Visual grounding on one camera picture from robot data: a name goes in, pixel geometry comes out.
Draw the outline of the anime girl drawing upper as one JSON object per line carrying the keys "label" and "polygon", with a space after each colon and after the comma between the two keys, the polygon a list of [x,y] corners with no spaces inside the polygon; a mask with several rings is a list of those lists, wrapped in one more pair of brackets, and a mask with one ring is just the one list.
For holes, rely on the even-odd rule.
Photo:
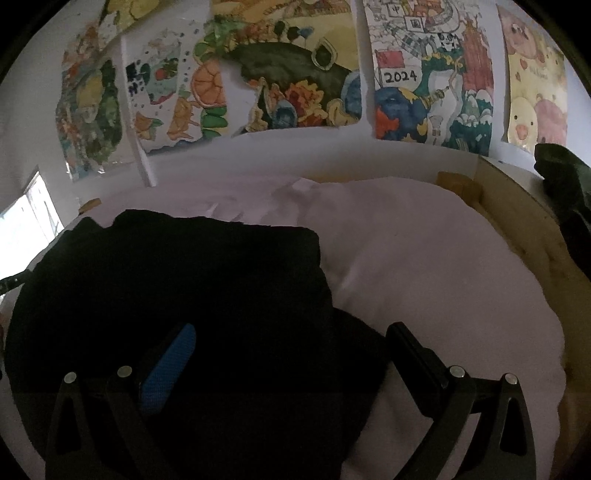
{"label": "anime girl drawing upper", "polygon": [[64,50],[61,63],[62,82],[74,85],[95,65],[99,57],[98,23],[88,23]]}

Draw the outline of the dark green garment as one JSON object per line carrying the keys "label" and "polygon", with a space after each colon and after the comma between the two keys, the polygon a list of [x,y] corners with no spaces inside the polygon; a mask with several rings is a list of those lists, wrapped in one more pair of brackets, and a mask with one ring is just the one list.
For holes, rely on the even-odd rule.
{"label": "dark green garment", "polygon": [[562,145],[535,147],[535,170],[560,225],[576,240],[590,240],[590,167]]}

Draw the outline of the pink bed duvet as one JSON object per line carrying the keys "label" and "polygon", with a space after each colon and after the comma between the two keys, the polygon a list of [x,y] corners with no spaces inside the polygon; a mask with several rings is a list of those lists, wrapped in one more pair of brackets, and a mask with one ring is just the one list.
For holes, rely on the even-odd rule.
{"label": "pink bed duvet", "polygon": [[565,389],[564,334],[542,288],[479,213],[440,187],[400,178],[349,183],[235,178],[130,191],[125,208],[177,217],[309,227],[335,305],[384,331],[400,320],[445,361],[524,383],[537,475],[550,475]]}

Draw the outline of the bright window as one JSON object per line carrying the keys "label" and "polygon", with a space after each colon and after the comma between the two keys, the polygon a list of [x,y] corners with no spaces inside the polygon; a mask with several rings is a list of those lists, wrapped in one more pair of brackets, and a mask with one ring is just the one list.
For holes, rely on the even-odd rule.
{"label": "bright window", "polygon": [[63,230],[63,224],[39,171],[24,193],[1,214],[1,245],[39,251]]}

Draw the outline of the black jacket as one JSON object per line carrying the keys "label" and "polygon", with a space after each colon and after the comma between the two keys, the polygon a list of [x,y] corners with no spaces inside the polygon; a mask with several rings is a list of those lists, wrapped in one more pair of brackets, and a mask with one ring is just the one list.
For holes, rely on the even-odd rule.
{"label": "black jacket", "polygon": [[337,479],[389,359],[314,231],[127,210],[27,276],[5,368],[49,479]]}

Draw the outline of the wooden bed frame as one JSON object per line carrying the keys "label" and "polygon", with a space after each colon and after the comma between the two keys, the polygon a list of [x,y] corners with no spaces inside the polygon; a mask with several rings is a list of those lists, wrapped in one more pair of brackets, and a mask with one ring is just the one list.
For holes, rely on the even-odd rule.
{"label": "wooden bed frame", "polygon": [[[355,178],[346,175],[205,175],[194,180],[182,179],[160,185],[192,181],[211,182],[235,178],[306,179],[315,183],[349,183],[399,178]],[[544,297],[556,314],[564,334],[562,367],[565,389],[558,406],[559,436],[554,450],[550,475],[555,478],[581,440],[590,422],[590,283],[572,260],[559,229],[555,214],[542,191],[539,176],[526,170],[481,160],[471,177],[443,173],[435,182],[423,182],[458,196],[466,206],[479,213],[507,243],[539,282]],[[118,195],[146,188],[136,188],[103,199],[88,211],[92,215],[106,201]]]}

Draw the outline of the landscape flowers drawing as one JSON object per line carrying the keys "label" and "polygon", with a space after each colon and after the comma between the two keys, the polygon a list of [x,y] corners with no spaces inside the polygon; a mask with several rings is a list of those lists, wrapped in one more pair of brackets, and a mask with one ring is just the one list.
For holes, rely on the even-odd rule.
{"label": "landscape flowers drawing", "polygon": [[345,127],[363,115],[348,1],[214,1],[215,52],[256,92],[240,130]]}

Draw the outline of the pink pigs yellow drawing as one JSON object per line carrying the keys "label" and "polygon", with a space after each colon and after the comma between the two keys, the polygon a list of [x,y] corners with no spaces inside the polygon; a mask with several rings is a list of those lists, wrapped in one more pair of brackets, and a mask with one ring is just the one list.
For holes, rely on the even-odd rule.
{"label": "pink pigs yellow drawing", "polygon": [[567,141],[567,76],[564,55],[545,36],[502,6],[501,21],[510,107],[507,140],[529,153],[540,143]]}

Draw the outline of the cup and oranges drawing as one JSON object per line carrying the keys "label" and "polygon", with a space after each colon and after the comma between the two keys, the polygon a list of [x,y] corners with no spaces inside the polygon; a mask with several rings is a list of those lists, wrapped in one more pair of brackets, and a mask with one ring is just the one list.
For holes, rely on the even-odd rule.
{"label": "cup and oranges drawing", "polygon": [[147,152],[202,143],[228,131],[213,34],[188,17],[166,19],[125,43],[131,125]]}

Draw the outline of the pineapple black drawing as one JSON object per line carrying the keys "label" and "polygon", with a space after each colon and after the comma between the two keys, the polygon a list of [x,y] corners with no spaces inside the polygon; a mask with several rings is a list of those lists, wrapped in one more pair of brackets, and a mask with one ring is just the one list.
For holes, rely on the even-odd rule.
{"label": "pineapple black drawing", "polygon": [[137,21],[168,5],[165,0],[108,0],[103,4],[99,20],[98,34],[112,39]]}

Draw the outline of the blond boy green drawing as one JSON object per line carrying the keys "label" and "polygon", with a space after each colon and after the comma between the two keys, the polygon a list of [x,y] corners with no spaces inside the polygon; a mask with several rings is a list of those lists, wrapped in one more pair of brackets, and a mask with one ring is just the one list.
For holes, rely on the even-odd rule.
{"label": "blond boy green drawing", "polygon": [[110,58],[62,92],[55,110],[58,141],[71,181],[104,175],[129,164],[126,128]]}

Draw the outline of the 2024 city drawing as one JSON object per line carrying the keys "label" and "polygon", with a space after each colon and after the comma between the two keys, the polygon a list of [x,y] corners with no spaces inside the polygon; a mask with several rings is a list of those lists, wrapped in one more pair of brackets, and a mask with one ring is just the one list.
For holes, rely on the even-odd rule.
{"label": "2024 city drawing", "polygon": [[476,1],[367,1],[376,136],[489,152],[494,75]]}

